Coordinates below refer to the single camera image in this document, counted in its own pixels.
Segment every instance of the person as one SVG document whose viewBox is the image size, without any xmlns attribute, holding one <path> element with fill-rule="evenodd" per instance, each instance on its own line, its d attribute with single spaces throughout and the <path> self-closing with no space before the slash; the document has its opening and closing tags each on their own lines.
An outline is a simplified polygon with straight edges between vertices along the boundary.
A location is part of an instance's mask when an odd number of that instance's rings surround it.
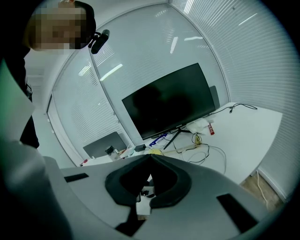
<svg viewBox="0 0 300 240">
<path fill-rule="evenodd" d="M 4 24 L 3 32 L 9 38 L 8 44 L 1 43 L 2 46 L 7 45 L 4 51 L 4 60 L 11 75 L 31 101 L 31 89 L 25 81 L 24 60 L 29 51 L 31 49 L 36 51 L 63 48 L 81 49 L 92 40 L 96 31 L 94 10 L 89 4 L 74 0 L 62 0 L 59 3 L 55 2 L 54 7 L 36 9 L 39 3 L 38 0 L 18 1 L 16 7 L 11 5 L 2 8 L 13 9 L 13 16 L 19 20 L 16 29 L 11 25 Z M 32 117 L 24 129 L 20 141 L 34 148 L 39 147 Z"/>
</svg>

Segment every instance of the white blinds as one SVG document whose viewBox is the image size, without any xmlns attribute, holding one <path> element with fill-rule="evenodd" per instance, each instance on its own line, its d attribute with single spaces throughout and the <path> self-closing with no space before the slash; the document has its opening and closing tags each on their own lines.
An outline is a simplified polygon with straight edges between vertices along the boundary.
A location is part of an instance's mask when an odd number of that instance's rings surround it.
<svg viewBox="0 0 300 240">
<path fill-rule="evenodd" d="M 199 63 L 209 86 L 215 85 L 221 105 L 228 93 L 219 65 L 193 25 L 167 4 L 144 7 L 120 16 L 98 31 L 110 31 L 93 55 L 101 84 L 135 144 L 142 139 L 122 99 L 173 71 Z M 159 106 L 145 105 L 153 114 Z"/>
<path fill-rule="evenodd" d="M 52 91 L 60 121 L 76 150 L 114 131 L 125 144 L 130 141 L 113 112 L 90 62 L 88 48 L 74 53 Z"/>
<path fill-rule="evenodd" d="M 232 101 L 283 113 L 277 137 L 260 169 L 288 196 L 300 170 L 300 64 L 289 36 L 258 0 L 169 2 L 213 46 Z"/>
</svg>

